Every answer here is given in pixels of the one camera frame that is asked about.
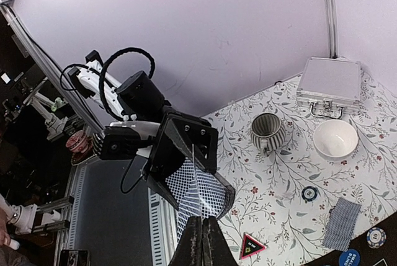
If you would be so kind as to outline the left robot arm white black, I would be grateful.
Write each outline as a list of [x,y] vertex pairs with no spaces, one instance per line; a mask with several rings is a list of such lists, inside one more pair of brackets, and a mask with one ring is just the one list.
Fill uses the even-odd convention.
[[97,51],[83,64],[62,70],[73,90],[92,99],[113,122],[93,134],[94,153],[104,161],[145,159],[140,179],[179,212],[222,218],[231,209],[234,188],[217,171],[218,130],[201,117],[175,109],[153,83],[155,61],[124,81],[108,72],[122,55],[149,57],[128,47],[103,60]]

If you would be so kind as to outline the striped mug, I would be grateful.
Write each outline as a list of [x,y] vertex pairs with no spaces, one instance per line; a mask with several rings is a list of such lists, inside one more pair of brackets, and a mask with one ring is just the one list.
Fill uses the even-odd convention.
[[283,121],[272,113],[258,115],[251,124],[251,141],[253,145],[268,157],[281,148],[286,139]]

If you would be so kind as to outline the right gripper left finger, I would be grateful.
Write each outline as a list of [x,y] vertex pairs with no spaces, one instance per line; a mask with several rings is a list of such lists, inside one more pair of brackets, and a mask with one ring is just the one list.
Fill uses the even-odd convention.
[[191,216],[185,226],[169,266],[202,265],[202,218]]

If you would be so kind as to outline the single chip on table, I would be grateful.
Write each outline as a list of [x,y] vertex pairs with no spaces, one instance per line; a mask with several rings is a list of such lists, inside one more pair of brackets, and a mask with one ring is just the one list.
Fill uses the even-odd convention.
[[307,186],[301,191],[301,197],[305,203],[313,202],[319,197],[318,189],[313,186]]

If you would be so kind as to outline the triangular all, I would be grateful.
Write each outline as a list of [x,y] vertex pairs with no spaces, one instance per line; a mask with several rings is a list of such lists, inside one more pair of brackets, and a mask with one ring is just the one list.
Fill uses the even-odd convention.
[[260,241],[249,235],[248,233],[244,233],[239,259],[240,260],[246,259],[266,249],[267,247],[265,244],[261,243]]

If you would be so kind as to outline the left aluminium frame post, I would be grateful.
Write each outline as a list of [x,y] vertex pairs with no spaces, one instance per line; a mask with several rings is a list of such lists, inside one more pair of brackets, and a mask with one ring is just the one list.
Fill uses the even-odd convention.
[[338,57],[336,0],[325,0],[325,6],[328,20],[329,57],[336,59]]

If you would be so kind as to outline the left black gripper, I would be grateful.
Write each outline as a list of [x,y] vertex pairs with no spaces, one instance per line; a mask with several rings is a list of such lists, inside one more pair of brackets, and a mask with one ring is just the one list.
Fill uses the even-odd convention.
[[[220,219],[231,209],[235,189],[217,172],[217,150],[218,130],[208,120],[165,107],[144,179],[179,221]],[[172,174],[173,194],[165,181]]]

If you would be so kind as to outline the dealt card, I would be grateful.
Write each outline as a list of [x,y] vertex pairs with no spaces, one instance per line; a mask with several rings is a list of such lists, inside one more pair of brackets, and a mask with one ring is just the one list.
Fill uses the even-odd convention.
[[347,251],[360,210],[361,204],[339,198],[329,214],[322,246]]

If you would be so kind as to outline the grey box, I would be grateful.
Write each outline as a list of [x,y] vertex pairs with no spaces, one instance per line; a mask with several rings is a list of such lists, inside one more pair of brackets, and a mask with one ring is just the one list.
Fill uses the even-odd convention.
[[344,58],[309,58],[300,78],[297,103],[311,116],[340,119],[357,115],[361,105],[361,66]]

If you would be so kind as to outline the blue small blind button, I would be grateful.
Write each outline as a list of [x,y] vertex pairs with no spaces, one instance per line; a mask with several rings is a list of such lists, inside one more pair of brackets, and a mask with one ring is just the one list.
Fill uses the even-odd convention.
[[355,249],[348,249],[339,256],[339,266],[359,266],[360,254]]

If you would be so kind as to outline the white bowl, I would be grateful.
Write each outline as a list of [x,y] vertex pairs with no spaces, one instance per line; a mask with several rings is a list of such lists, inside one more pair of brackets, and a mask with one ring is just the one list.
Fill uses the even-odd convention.
[[357,148],[358,143],[356,129],[343,120],[322,122],[313,134],[313,144],[317,153],[333,161],[347,158]]

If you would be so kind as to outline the front aluminium rail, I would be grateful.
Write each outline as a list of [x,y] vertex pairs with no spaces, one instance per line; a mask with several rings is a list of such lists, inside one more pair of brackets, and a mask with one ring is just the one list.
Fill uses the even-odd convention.
[[140,182],[145,159],[101,161],[93,157],[69,174],[65,194],[74,198],[61,217],[69,228],[58,232],[54,265],[61,252],[86,250],[90,265],[168,265],[177,246],[176,213]]

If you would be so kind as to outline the black poker mat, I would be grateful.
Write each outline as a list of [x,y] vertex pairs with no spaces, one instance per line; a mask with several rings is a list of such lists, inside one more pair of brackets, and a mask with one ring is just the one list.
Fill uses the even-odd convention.
[[308,265],[396,265],[396,214],[353,239],[347,251],[334,250]]

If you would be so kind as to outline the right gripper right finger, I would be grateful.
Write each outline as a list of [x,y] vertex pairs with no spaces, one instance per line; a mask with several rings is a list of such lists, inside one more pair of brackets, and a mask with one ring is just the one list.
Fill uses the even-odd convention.
[[237,265],[218,221],[213,216],[203,220],[202,257],[203,265]]

